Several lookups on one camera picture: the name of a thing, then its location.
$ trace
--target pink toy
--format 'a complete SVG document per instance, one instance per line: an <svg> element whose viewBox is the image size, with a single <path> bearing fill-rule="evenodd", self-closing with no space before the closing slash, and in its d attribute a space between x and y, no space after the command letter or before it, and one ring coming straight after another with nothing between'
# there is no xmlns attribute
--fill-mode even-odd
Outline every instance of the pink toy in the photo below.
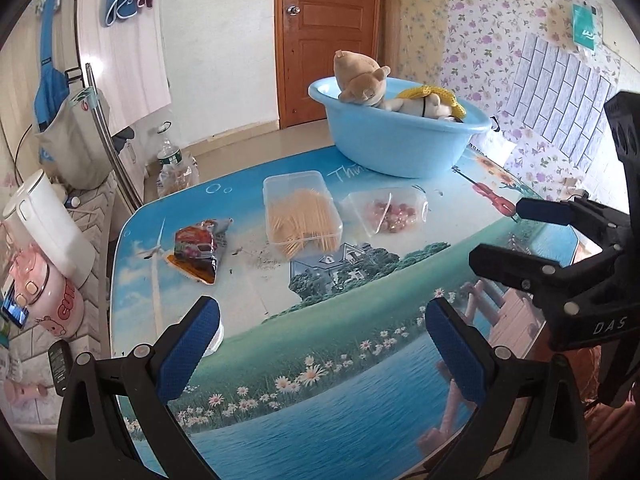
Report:
<svg viewBox="0 0 640 480"><path fill-rule="evenodd" d="M4 381L4 394L10 405L20 408L28 400L46 397L47 389L42 384L21 384L7 379Z"/></svg>
<svg viewBox="0 0 640 480"><path fill-rule="evenodd" d="M49 277L49 264L34 244L19 251L9 271L15 280L15 303L27 306L42 294Z"/></svg>
<svg viewBox="0 0 640 480"><path fill-rule="evenodd" d="M54 336L70 338L84 316L84 301L73 282L53 264L47 263L49 276L42 293L28 306L30 316Z"/></svg>

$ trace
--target container of toothpicks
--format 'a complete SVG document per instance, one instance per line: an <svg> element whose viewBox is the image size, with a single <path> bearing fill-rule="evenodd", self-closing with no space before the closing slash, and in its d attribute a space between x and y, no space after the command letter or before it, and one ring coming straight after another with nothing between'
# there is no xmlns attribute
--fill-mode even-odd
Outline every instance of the container of toothpicks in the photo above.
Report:
<svg viewBox="0 0 640 480"><path fill-rule="evenodd" d="M267 177L262 195L267 238L287 259L338 250L342 220L318 171Z"/></svg>

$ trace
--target white plastic jug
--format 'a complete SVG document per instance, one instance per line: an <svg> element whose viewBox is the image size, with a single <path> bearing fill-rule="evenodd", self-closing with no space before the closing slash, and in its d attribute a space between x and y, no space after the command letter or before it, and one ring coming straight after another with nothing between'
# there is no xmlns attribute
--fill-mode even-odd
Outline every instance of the white plastic jug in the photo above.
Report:
<svg viewBox="0 0 640 480"><path fill-rule="evenodd" d="M35 242L77 288L94 266L95 249L58 199L44 171L38 170L18 188L2 212L15 245Z"/></svg>

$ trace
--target door panel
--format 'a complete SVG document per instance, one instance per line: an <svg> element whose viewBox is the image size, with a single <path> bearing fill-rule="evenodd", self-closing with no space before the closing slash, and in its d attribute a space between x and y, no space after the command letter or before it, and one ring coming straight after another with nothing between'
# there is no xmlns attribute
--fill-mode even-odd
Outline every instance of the door panel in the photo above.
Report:
<svg viewBox="0 0 640 480"><path fill-rule="evenodd" d="M281 127L325 117L324 107L308 96L307 89L313 81L333 75L336 50L375 57L378 4L379 0L282 0ZM289 7L299 7L300 12L290 15Z"/></svg>

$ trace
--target teddy bear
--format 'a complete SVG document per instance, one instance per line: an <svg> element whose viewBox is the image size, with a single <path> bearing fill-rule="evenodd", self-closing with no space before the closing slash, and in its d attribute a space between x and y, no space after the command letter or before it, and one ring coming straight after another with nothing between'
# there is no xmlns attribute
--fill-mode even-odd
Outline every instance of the teddy bear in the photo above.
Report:
<svg viewBox="0 0 640 480"><path fill-rule="evenodd" d="M418 86L400 92L394 99L382 101L379 108L389 112L426 117L441 121L460 121L466 115L455 95L435 86Z"/></svg>
<svg viewBox="0 0 640 480"><path fill-rule="evenodd" d="M338 50L334 56L335 79L340 88L338 100L363 106L376 106L384 99L386 76L391 69L381 67L364 54Z"/></svg>

